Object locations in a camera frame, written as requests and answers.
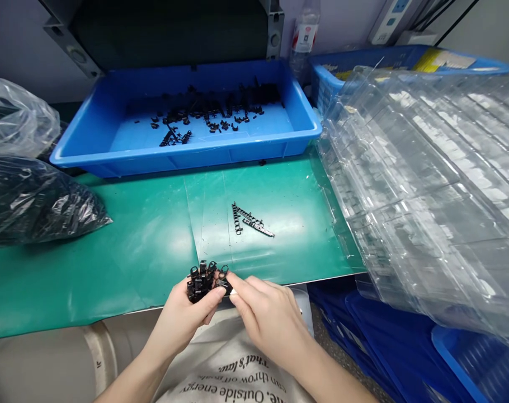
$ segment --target electrical outlet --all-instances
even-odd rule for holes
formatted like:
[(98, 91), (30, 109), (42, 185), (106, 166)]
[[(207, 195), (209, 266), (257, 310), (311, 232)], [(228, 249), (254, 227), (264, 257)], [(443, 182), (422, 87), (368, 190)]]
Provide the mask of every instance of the electrical outlet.
[(409, 3), (409, 0), (398, 0), (396, 2), (396, 4), (394, 5), (392, 13), (398, 14), (398, 13), (404, 12), (408, 3)]
[(385, 45), (402, 20), (413, 0), (388, 0), (379, 15), (369, 40), (373, 45)]

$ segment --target stack of plastic trays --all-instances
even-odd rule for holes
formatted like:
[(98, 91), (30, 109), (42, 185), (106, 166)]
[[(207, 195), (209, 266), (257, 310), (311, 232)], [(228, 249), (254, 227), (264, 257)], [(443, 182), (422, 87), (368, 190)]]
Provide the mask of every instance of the stack of plastic trays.
[(509, 340), (509, 78), (348, 82), (318, 150), (380, 298)]

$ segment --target wall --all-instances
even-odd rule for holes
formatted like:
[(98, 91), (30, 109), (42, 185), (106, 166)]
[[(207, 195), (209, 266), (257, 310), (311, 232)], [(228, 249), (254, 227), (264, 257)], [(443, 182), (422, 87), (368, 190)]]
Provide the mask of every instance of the wall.
[[(458, 0), (428, 29), (441, 37), (471, 3)], [(480, 0), (440, 45), (509, 63), (509, 0)]]
[[(414, 0), (404, 26), (422, 0)], [(281, 56), (287, 57), (294, 21), (303, 0), (281, 0), (285, 12)], [(322, 0), (322, 22), (314, 51), (338, 51), (363, 44), (385, 0)], [(0, 1), (0, 77), (14, 81), (47, 102), (83, 100), (92, 87), (69, 57), (44, 32), (49, 15), (38, 0)]]

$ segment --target pile of black zipper sliders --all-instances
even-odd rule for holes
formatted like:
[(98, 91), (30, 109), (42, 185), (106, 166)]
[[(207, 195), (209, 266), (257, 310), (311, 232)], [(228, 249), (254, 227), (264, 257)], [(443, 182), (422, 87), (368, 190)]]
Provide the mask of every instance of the pile of black zipper sliders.
[(217, 268), (217, 263), (211, 261), (209, 265), (206, 260), (200, 261), (200, 266), (191, 268), (191, 280), (187, 282), (187, 297), (192, 303), (204, 298), (213, 288), (224, 287), (227, 290), (225, 295), (230, 295), (232, 286), (227, 281), (228, 266), (223, 265)]

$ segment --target dark green panel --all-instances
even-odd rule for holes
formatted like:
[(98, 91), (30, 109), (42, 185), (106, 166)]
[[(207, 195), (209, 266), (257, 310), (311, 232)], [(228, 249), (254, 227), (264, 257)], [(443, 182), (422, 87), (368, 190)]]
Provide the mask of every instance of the dark green panel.
[[(305, 153), (109, 182), (80, 176), (114, 223), (76, 240), (0, 249), (0, 337), (162, 305), (200, 259), (280, 284), (365, 271), (355, 245), (341, 250), (320, 169)], [(246, 226), (237, 236), (232, 202), (275, 238)]]

